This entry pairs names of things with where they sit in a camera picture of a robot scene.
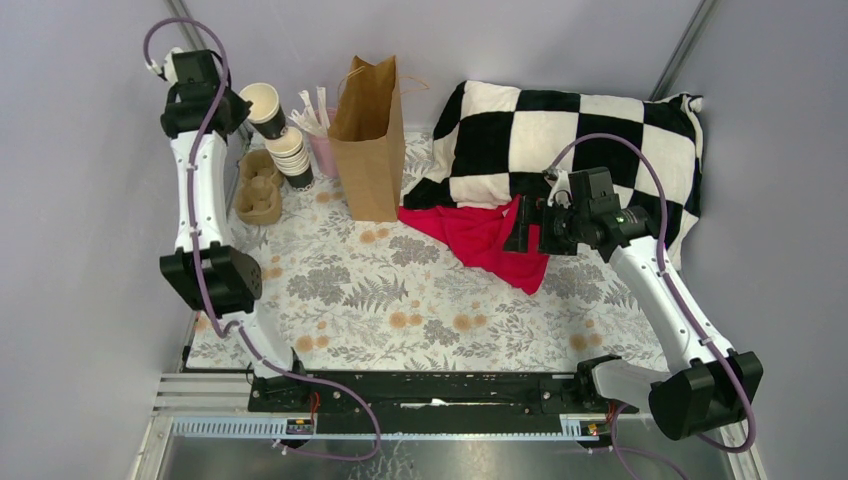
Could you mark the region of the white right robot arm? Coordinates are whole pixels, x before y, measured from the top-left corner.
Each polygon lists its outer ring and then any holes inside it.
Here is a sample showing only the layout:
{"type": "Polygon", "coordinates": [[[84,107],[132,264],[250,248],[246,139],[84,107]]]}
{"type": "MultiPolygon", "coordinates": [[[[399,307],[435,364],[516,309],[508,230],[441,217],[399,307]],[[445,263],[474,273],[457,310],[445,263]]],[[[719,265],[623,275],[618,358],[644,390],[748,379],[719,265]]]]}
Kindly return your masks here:
{"type": "Polygon", "coordinates": [[[579,245],[596,250],[634,296],[662,347],[664,371],[633,365],[616,355],[579,363],[575,402],[597,412],[611,400],[652,415],[672,440],[704,436],[738,422],[753,442],[752,400],[763,376],[753,352],[740,353],[708,321],[671,266],[658,230],[641,207],[618,208],[610,198],[550,205],[518,201],[515,224],[504,245],[525,253],[530,229],[540,229],[538,250],[574,255],[579,245]]]}

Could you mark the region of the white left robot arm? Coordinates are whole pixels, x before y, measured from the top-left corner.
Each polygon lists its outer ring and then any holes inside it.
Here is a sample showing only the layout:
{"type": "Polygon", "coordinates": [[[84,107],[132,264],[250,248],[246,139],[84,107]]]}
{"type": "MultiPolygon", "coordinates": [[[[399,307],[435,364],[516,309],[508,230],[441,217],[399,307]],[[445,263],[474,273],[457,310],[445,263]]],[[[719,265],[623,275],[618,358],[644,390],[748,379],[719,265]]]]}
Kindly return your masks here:
{"type": "Polygon", "coordinates": [[[263,287],[259,263],[233,244],[227,223],[224,166],[228,138],[250,117],[253,104],[231,86],[223,54],[173,48],[152,71],[169,84],[160,123],[170,141],[179,220],[174,251],[159,259],[162,276],[220,338],[233,336],[250,354],[257,399],[296,411],[310,385],[292,349],[278,347],[260,324],[263,287]]]}

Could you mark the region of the black paper coffee cup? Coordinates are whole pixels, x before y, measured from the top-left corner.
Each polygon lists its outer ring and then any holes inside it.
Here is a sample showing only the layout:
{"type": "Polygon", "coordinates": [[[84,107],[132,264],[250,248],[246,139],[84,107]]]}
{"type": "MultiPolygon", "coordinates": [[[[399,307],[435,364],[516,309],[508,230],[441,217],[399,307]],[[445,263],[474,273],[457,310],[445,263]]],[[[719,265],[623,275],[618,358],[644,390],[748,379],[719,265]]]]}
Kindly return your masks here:
{"type": "Polygon", "coordinates": [[[249,103],[247,121],[267,140],[283,136],[286,117],[282,110],[277,90],[268,83],[253,83],[239,92],[242,100],[249,103]]]}

